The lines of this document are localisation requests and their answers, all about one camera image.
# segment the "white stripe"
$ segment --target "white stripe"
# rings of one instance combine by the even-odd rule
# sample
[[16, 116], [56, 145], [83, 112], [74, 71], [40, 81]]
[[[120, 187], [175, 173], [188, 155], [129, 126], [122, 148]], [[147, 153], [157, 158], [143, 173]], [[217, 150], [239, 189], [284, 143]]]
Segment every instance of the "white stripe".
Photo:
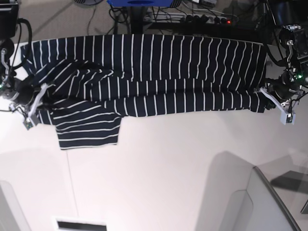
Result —
[[86, 55], [86, 37], [84, 36], [83, 37], [83, 52], [82, 52], [82, 57], [83, 57], [83, 60], [85, 60], [85, 55]]
[[230, 94], [231, 94], [231, 108], [233, 108], [233, 106], [234, 106], [234, 98], [233, 98], [233, 93], [232, 93], [232, 92], [230, 92]]
[[158, 81], [155, 80], [155, 90], [156, 90], [156, 95], [158, 94]]
[[215, 94], [212, 92], [213, 94], [213, 110], [215, 110]]
[[186, 112], [186, 93], [184, 93], [184, 112]]
[[261, 79], [262, 79], [262, 77], [263, 77], [263, 74], [264, 74], [264, 70], [265, 70], [265, 65], [266, 65], [266, 62], [267, 62], [267, 57], [265, 58], [265, 60], [264, 60], [264, 64], [263, 64], [263, 70], [262, 70], [262, 74], [261, 74], [261, 77], [260, 77], [260, 79], [259, 79], [259, 82], [258, 82], [258, 85], [257, 85], [257, 87], [260, 85], [260, 82], [261, 82]]
[[108, 99], [111, 99], [111, 92], [110, 92], [110, 78], [107, 79], [107, 83], [108, 83]]
[[205, 111], [205, 93], [203, 92], [203, 111]]
[[104, 66], [105, 36], [102, 39], [102, 66]]
[[237, 84], [237, 87], [235, 90], [238, 90], [239, 86], [240, 86], [240, 83], [241, 83], [241, 76], [240, 76], [240, 71], [241, 71], [241, 67], [242, 67], [242, 63], [243, 63], [243, 59], [244, 59], [244, 56], [245, 56], [245, 51], [247, 49], [247, 44], [245, 44], [245, 48], [244, 48], [244, 51], [243, 51], [243, 56], [242, 56], [242, 59], [241, 59], [241, 62], [240, 62], [240, 66], [239, 66], [239, 70], [238, 70], [238, 75], [239, 75], [239, 82]]
[[70, 65], [72, 65], [72, 63], [70, 63], [69, 65], [67, 65], [66, 68], [64, 68], [64, 69], [56, 76], [56, 78], [54, 78], [54, 80], [56, 80], [58, 77], [60, 77], [60, 75], [62, 75], [63, 72], [64, 72], [67, 68], [70, 67]]
[[171, 46], [170, 46], [170, 61], [169, 61], [169, 79], [171, 79], [171, 63], [172, 63], [172, 54], [173, 54], [173, 41], [174, 36], [172, 36]]
[[160, 60], [159, 60], [159, 79], [162, 80], [162, 60], [163, 60], [163, 47], [164, 47], [164, 39], [163, 35], [162, 42], [160, 44]]
[[192, 40], [191, 40], [191, 45], [190, 45], [190, 55], [189, 55], [189, 62], [188, 62], [188, 78], [191, 77], [191, 62], [192, 62], [192, 46], [193, 46], [193, 40], [194, 40], [194, 37], [192, 37]]
[[129, 81], [127, 80], [127, 97], [129, 97]]
[[134, 78], [134, 34], [131, 36], [131, 57], [130, 57], [130, 64], [131, 64], [131, 78]]
[[145, 84], [146, 84], [146, 95], [148, 96], [149, 95], [149, 82], [146, 81]]
[[196, 108], [197, 108], [197, 105], [196, 105], [196, 93], [193, 93], [193, 111], [194, 112], [196, 111]]
[[182, 63], [182, 50], [183, 50], [183, 41], [184, 41], [184, 36], [182, 38], [182, 41], [181, 41], [181, 48], [180, 48], [180, 62], [179, 62], [179, 79], [181, 79], [181, 63]]
[[36, 72], [36, 75], [37, 75], [38, 73], [40, 73], [46, 66], [47, 66], [47, 64], [45, 64], [38, 72]]
[[102, 86], [101, 86], [101, 82], [98, 82], [98, 95], [100, 97], [100, 101], [102, 101]]
[[74, 37], [74, 59], [76, 59], [76, 37]]
[[148, 116], [148, 107], [146, 105], [146, 98], [145, 98], [145, 96], [143, 97], [143, 102], [144, 102], [145, 116]]
[[114, 62], [114, 43], [115, 43], [115, 35], [112, 35], [111, 40], [111, 67], [114, 70], [115, 69], [115, 62]]
[[39, 52], [40, 52], [40, 67], [43, 67], [43, 51], [42, 51], [42, 41], [39, 41]]
[[177, 113], [177, 95], [176, 93], [173, 94], [174, 95], [174, 113]]
[[235, 55], [236, 55], [236, 50], [237, 50], [237, 48], [239, 46], [239, 42], [238, 41], [236, 41], [236, 42], [237, 42], [237, 45], [236, 45], [236, 48], [234, 50], [233, 60], [232, 60], [232, 63], [231, 63], [232, 76], [231, 76], [230, 81], [229, 81], [229, 83], [227, 85], [227, 89], [229, 89], [229, 86], [230, 86], [230, 84], [232, 82], [232, 79], [233, 79], [233, 76], [234, 76], [233, 64], [234, 64], [234, 59], [235, 59]]
[[136, 117], [138, 117], [137, 104], [136, 104], [136, 97], [134, 97], [134, 107], [135, 107]]
[[56, 39], [56, 43], [57, 43], [57, 60], [59, 59], [59, 40]]
[[120, 125], [115, 126], [114, 128], [102, 128], [102, 129], [93, 129], [93, 130], [75, 130], [75, 131], [65, 131], [65, 132], [57, 132], [58, 135], [68, 134], [68, 133], [79, 133], [79, 132], [94, 132], [94, 131], [112, 131], [116, 128], [119, 128]]
[[164, 105], [165, 105], [165, 115], [167, 115], [167, 98], [166, 98], [166, 94], [164, 94]]
[[80, 104], [86, 103], [86, 102], [88, 102], [88, 101], [80, 101], [80, 102], [77, 102], [77, 103], [75, 103], [75, 104], [72, 104], [72, 105], [70, 105], [70, 106], [68, 106], [68, 107], [54, 108], [54, 110], [70, 109], [70, 108], [72, 108], [72, 107], [75, 107], [75, 106], [77, 106], [77, 105], [80, 105]]
[[102, 145], [89, 145], [89, 146], [70, 146], [70, 147], [66, 147], [66, 148], [61, 148], [61, 150], [67, 150], [67, 149], [75, 149], [75, 148], [96, 148], [96, 147], [103, 147], [105, 145], [117, 145], [117, 143], [105, 143]]
[[249, 96], [249, 109], [251, 109], [251, 95], [246, 91], [247, 95]]
[[249, 87], [251, 87], [252, 82], [254, 81], [255, 76], [256, 76], [256, 73], [257, 73], [258, 61], [259, 61], [259, 56], [260, 56], [260, 49], [261, 49], [261, 46], [259, 46], [259, 52], [258, 52], [258, 56], [257, 56], [256, 70], [255, 70], [254, 76], [252, 77], [252, 80], [251, 80], [251, 82], [250, 82], [250, 84], [249, 84]]
[[206, 69], [205, 69], [205, 80], [207, 80], [207, 69], [208, 67], [210, 66], [210, 53], [211, 53], [211, 44], [213, 42], [213, 39], [211, 38], [211, 41], [208, 45], [208, 53], [207, 53], [207, 66], [206, 66]]
[[220, 86], [222, 85], [223, 78], [225, 77], [225, 74], [227, 72], [226, 59], [227, 59], [227, 56], [228, 56], [228, 49], [229, 49], [230, 43], [231, 43], [231, 40], [229, 40], [229, 43], [228, 43], [227, 48], [226, 48], [226, 55], [225, 55], [225, 58], [223, 60], [223, 65], [225, 67], [225, 70], [224, 70], [222, 77], [221, 77], [221, 80], [220, 80], [219, 90], [220, 90]]
[[48, 45], [48, 62], [50, 63], [50, 57], [51, 57], [51, 51], [50, 51], [50, 40], [47, 41], [47, 45]]
[[65, 58], [67, 59], [67, 38], [65, 38]]
[[196, 79], [198, 79], [198, 77], [199, 77], [199, 66], [200, 66], [200, 63], [201, 63], [201, 47], [202, 47], [203, 40], [204, 40], [204, 37], [202, 37], [200, 45], [199, 45], [199, 62], [198, 62], [198, 65], [197, 65], [197, 77], [196, 77]]
[[44, 124], [44, 121], [43, 121], [43, 118], [42, 118], [40, 111], [39, 111], [38, 115], [39, 115], [39, 119], [40, 119], [41, 124]]
[[48, 116], [48, 119], [49, 119], [50, 124], [53, 125], [52, 120], [51, 120], [51, 117], [50, 117], [50, 114], [49, 114], [49, 111], [47, 111], [47, 116]]
[[240, 97], [241, 97], [240, 109], [242, 109], [243, 108], [243, 96], [242, 96], [242, 94], [240, 94]]
[[86, 140], [105, 140], [108, 139], [110, 137], [115, 137], [118, 136], [118, 134], [114, 134], [114, 135], [109, 135], [109, 136], [105, 136], [105, 137], [80, 137], [80, 138], [73, 138], [73, 139], [59, 139], [60, 142], [64, 142], [64, 141], [86, 141]]
[[54, 95], [55, 93], [57, 93], [57, 91], [58, 91], [61, 87], [63, 87], [63, 85], [72, 77], [72, 75], [73, 75], [73, 74], [70, 74], [70, 76], [69, 76], [66, 80], [64, 80], [63, 83], [61, 83], [61, 85], [58, 86], [58, 88], [57, 88], [52, 94]]
[[122, 72], [124, 72], [124, 35], [122, 35], [121, 64], [122, 64]]
[[217, 58], [218, 58], [218, 55], [219, 55], [219, 47], [220, 47], [220, 45], [221, 45], [221, 42], [222, 42], [222, 40], [220, 39], [220, 42], [219, 42], [219, 44], [218, 44], [218, 46], [217, 46], [216, 69], [215, 69], [214, 74], [213, 74], [213, 83], [215, 83], [215, 80], [216, 80], [215, 75], [216, 75], [216, 72], [217, 72], [217, 70], [218, 70], [218, 60], [217, 60]]
[[68, 95], [70, 96], [71, 95], [71, 92], [72, 92], [72, 87], [73, 87], [73, 83], [74, 83], [74, 79], [79, 75], [79, 70], [77, 70], [77, 74], [72, 78], [72, 81], [71, 81], [71, 86], [69, 88], [69, 91], [68, 91]]
[[150, 81], [152, 81], [153, 42], [154, 42], [154, 35], [152, 35], [152, 42], [151, 42], [151, 57], [150, 57]]
[[53, 119], [62, 119], [62, 118], [70, 117], [70, 116], [76, 115], [76, 114], [81, 113], [81, 112], [88, 112], [88, 111], [94, 110], [94, 109], [99, 108], [99, 107], [101, 107], [101, 105], [97, 105], [95, 107], [91, 107], [91, 108], [88, 108], [88, 109], [85, 109], [85, 110], [82, 110], [82, 111], [76, 111], [76, 112], [73, 112], [71, 114], [58, 116], [58, 117], [55, 117]]
[[81, 80], [79, 81], [79, 84], [78, 84], [78, 91], [77, 91], [76, 97], [78, 97], [78, 94], [79, 94], [79, 91], [80, 91], [80, 83], [81, 83], [81, 81], [84, 79], [84, 77], [85, 77], [85, 75], [83, 75], [83, 76], [81, 77]]
[[246, 84], [246, 78], [247, 78], [247, 73], [248, 73], [248, 70], [249, 70], [249, 66], [251, 64], [251, 60], [252, 60], [252, 53], [254, 52], [254, 45], [253, 43], [251, 43], [251, 53], [250, 53], [250, 60], [249, 60], [249, 64], [248, 64], [248, 67], [247, 67], [247, 70], [246, 70], [246, 73], [245, 73], [245, 84]]
[[222, 110], [225, 109], [225, 94], [222, 92]]
[[142, 35], [142, 38], [141, 38], [141, 54], [140, 54], [140, 81], [142, 81], [143, 40], [144, 40], [144, 34]]
[[33, 43], [31, 44], [31, 46], [32, 46], [33, 63], [34, 63], [35, 70], [37, 70], [37, 62], [35, 61], [35, 53], [34, 53]]
[[125, 114], [128, 116], [127, 106], [126, 106], [126, 98], [124, 98], [124, 110], [125, 110]]
[[115, 113], [120, 115], [120, 113], [117, 111], [117, 107], [116, 107], [116, 100], [114, 100], [114, 107], [115, 107]]
[[139, 82], [137, 82], [137, 96], [139, 96]]
[[94, 56], [94, 53], [95, 53], [95, 36], [93, 36], [93, 45], [92, 45], [92, 62], [95, 62], [95, 56]]
[[259, 94], [256, 93], [257, 97], [258, 97], [258, 106], [257, 106], [257, 112], [259, 112], [259, 107], [260, 107], [260, 98], [259, 98]]
[[67, 100], [67, 99], [63, 99], [63, 100], [59, 100], [59, 101], [57, 101], [57, 102], [54, 102], [53, 105], [58, 104], [58, 103], [62, 103], [62, 102], [65, 101], [65, 100]]
[[154, 95], [154, 107], [155, 107], [155, 115], [158, 115], [158, 113], [157, 113], [157, 104], [156, 104], [156, 95]]
[[116, 78], [117, 81], [117, 98], [120, 99], [120, 80], [119, 77]]
[[91, 89], [90, 89], [90, 101], [91, 101], [91, 102], [93, 101], [93, 97], [92, 97], [92, 86], [93, 86], [93, 84], [91, 84]]
[[86, 85], [92, 80], [92, 79], [94, 79], [94, 76], [96, 75], [96, 72], [94, 72], [94, 74], [92, 75], [92, 77], [88, 80], [88, 81], [86, 81], [84, 84], [83, 84], [83, 98], [84, 98], [84, 100], [86, 100]]

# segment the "black cable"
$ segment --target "black cable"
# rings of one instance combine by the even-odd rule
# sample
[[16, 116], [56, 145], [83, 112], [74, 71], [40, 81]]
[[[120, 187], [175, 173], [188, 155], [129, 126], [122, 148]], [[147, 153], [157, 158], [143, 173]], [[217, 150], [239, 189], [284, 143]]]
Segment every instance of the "black cable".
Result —
[[91, 17], [91, 19], [90, 19], [89, 22], [88, 22], [88, 27], [87, 27], [87, 34], [88, 34], [88, 36], [90, 35], [90, 32], [89, 32], [89, 30], [90, 30], [90, 25], [91, 25], [91, 22], [92, 22], [92, 20], [93, 20], [93, 18], [94, 18], [94, 16], [95, 16], [96, 8], [97, 8], [97, 4], [96, 4], [95, 7], [94, 7], [92, 17]]
[[278, 39], [277, 39], [277, 36], [276, 36], [276, 34], [275, 34], [275, 30], [274, 30], [274, 29], [273, 29], [273, 35], [274, 35], [275, 42], [276, 42], [276, 44], [277, 44], [277, 47], [278, 47], [278, 50], [279, 50], [281, 59], [285, 61], [285, 67], [287, 68], [287, 67], [288, 67], [288, 64], [287, 64], [285, 58], [284, 58], [283, 55], [282, 55], [282, 51], [281, 51], [281, 49], [280, 49], [280, 43], [279, 43], [279, 41], [278, 41]]
[[10, 71], [9, 71], [9, 76], [11, 76], [11, 73], [13, 71], [13, 66], [14, 66], [14, 63], [15, 63], [15, 59], [16, 59], [18, 48], [19, 48], [19, 44], [20, 44], [20, 41], [21, 41], [21, 35], [23, 33], [23, 29], [22, 29], [21, 23], [18, 23], [18, 24], [19, 24], [19, 37], [18, 37], [17, 47], [16, 47], [16, 51], [15, 51], [15, 54], [14, 54], [12, 66], [11, 66]]
[[154, 20], [155, 22], [157, 23], [157, 16], [158, 16], [158, 12], [159, 12], [159, 9], [160, 7], [158, 7], [158, 10], [157, 10], [157, 15], [155, 16], [155, 11], [154, 11], [154, 7], [152, 7], [152, 11], [153, 11], [153, 17], [154, 17]]
[[185, 13], [184, 11], [182, 11], [182, 10], [180, 10], [180, 9], [178, 9], [178, 8], [175, 8], [177, 11], [180, 11], [180, 12], [182, 12], [182, 13], [184, 13], [186, 16], [187, 16], [187, 13]]
[[192, 2], [192, 16], [194, 16], [194, 12], [193, 12], [193, 2]]
[[31, 24], [29, 23], [28, 20], [26, 20], [24, 18], [17, 19], [17, 23], [25, 24], [27, 26], [28, 32], [29, 32], [29, 39], [28, 39], [28, 46], [27, 46], [25, 58], [21, 61], [21, 63], [19, 65], [14, 66], [13, 70], [16, 70], [19, 67], [22, 67], [23, 65], [25, 65], [25, 63], [27, 62], [28, 58], [30, 57], [31, 50], [32, 50], [31, 49], [31, 43], [32, 43], [32, 28], [31, 28]]
[[171, 22], [172, 22], [172, 17], [171, 17], [171, 15], [168, 13], [168, 12], [166, 12], [166, 11], [163, 11], [163, 10], [160, 10], [161, 12], [163, 12], [163, 13], [165, 13], [165, 14], [168, 14], [169, 15], [169, 17], [170, 17], [170, 20], [171, 20]]
[[112, 31], [112, 29], [114, 28], [115, 26], [113, 26], [112, 28], [110, 28], [110, 30], [106, 33], [106, 35], [109, 35], [109, 33]]

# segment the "cable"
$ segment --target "cable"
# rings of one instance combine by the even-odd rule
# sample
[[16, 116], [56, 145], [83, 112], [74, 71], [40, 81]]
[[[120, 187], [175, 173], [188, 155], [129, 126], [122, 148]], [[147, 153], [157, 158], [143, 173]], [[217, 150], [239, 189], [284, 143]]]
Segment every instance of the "cable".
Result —
[[155, 20], [156, 23], [157, 23], [157, 16], [158, 16], [159, 9], [160, 9], [160, 7], [158, 7], [157, 15], [155, 16], [154, 7], [152, 7], [153, 17], [154, 17], [154, 20]]
[[182, 12], [183, 14], [185, 14], [186, 16], [187, 16], [187, 13], [185, 13], [184, 11], [182, 11], [182, 10], [180, 10], [180, 9], [178, 9], [178, 8], [175, 8], [177, 11], [180, 11], [180, 12]]
[[[187, 9], [192, 10], [191, 7], [189, 7], [184, 1], [182, 1], [182, 4], [183, 4], [183, 6], [186, 7]], [[232, 14], [230, 14], [230, 13], [223, 13], [223, 12], [215, 11], [215, 10], [210, 10], [209, 8], [206, 8], [206, 7], [204, 7], [204, 9], [196, 9], [196, 8], [194, 8], [193, 10], [194, 10], [194, 11], [200, 11], [200, 12], [209, 11], [209, 12], [211, 12], [214, 16], [216, 16], [216, 17], [217, 17], [217, 15], [216, 15], [215, 13], [219, 13], [219, 14], [222, 14], [222, 15], [228, 15], [228, 16], [233, 16], [233, 17], [238, 18], [238, 16], [236, 16], [236, 15], [232, 15]]]
[[22, 29], [21, 23], [18, 23], [18, 24], [19, 24], [19, 37], [18, 37], [17, 47], [16, 47], [16, 51], [15, 51], [15, 54], [14, 54], [12, 66], [11, 66], [10, 71], [9, 71], [9, 76], [11, 76], [11, 73], [13, 71], [13, 66], [14, 66], [16, 55], [17, 55], [17, 51], [18, 51], [18, 48], [19, 48], [19, 44], [20, 44], [20, 40], [21, 40], [21, 35], [23, 33], [23, 29]]
[[97, 8], [97, 4], [95, 4], [92, 17], [91, 17], [91, 19], [88, 22], [88, 27], [87, 27], [87, 34], [88, 34], [88, 36], [90, 35], [89, 29], [90, 29], [91, 22], [92, 22], [92, 20], [93, 20], [93, 18], [95, 16], [96, 8]]
[[110, 30], [108, 30], [108, 32], [106, 33], [106, 35], [109, 35], [109, 33], [112, 31], [112, 29], [114, 28], [115, 26], [113, 26], [112, 28], [110, 28]]
[[166, 11], [163, 11], [163, 10], [160, 10], [161, 12], [163, 12], [163, 13], [165, 13], [165, 14], [168, 14], [169, 15], [169, 17], [170, 17], [170, 20], [171, 20], [171, 22], [172, 22], [172, 17], [171, 17], [171, 15], [168, 13], [168, 12], [166, 12]]
[[31, 43], [32, 43], [32, 28], [31, 28], [31, 24], [29, 23], [28, 20], [24, 19], [24, 18], [19, 18], [17, 20], [17, 23], [19, 24], [25, 24], [28, 28], [28, 32], [29, 32], [29, 39], [28, 39], [28, 46], [27, 46], [27, 50], [26, 50], [26, 55], [25, 58], [21, 61], [21, 63], [17, 66], [13, 67], [13, 70], [18, 69], [19, 67], [22, 67], [23, 65], [25, 65], [25, 63], [27, 62], [27, 59], [30, 57], [31, 54]]

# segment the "gray floor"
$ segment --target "gray floor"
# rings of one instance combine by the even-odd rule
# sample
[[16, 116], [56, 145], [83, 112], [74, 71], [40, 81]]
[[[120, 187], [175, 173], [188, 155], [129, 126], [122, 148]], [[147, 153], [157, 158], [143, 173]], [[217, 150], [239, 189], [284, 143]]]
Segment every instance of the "gray floor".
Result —
[[[218, 0], [215, 10], [229, 13], [234, 10], [234, 14], [237, 14], [247, 9], [253, 1], [255, 0]], [[108, 14], [109, 9], [106, 0], [97, 5], [90, 25], [90, 35], [105, 34], [113, 26], [113, 20]], [[182, 6], [179, 9], [190, 13]], [[94, 7], [80, 8], [73, 3], [73, 0], [22, 0], [19, 16], [30, 21], [33, 40], [41, 40], [86, 35], [93, 10]], [[125, 32], [125, 28], [120, 26], [119, 33]], [[24, 29], [22, 41], [26, 41], [26, 38], [27, 32]]]

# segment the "white table surface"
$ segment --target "white table surface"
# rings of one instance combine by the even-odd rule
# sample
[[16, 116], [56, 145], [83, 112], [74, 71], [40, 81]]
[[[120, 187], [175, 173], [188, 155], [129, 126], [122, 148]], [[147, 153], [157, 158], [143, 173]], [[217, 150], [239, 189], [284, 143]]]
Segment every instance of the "white table surface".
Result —
[[[268, 67], [268, 77], [280, 73]], [[105, 221], [109, 231], [216, 231], [252, 165], [291, 154], [293, 164], [299, 152], [308, 160], [308, 99], [296, 113], [288, 126], [279, 110], [126, 117], [118, 145], [69, 151], [52, 126], [26, 131], [4, 113], [0, 180], [14, 187], [33, 231], [54, 230], [53, 217]], [[307, 219], [298, 221], [303, 231]]]

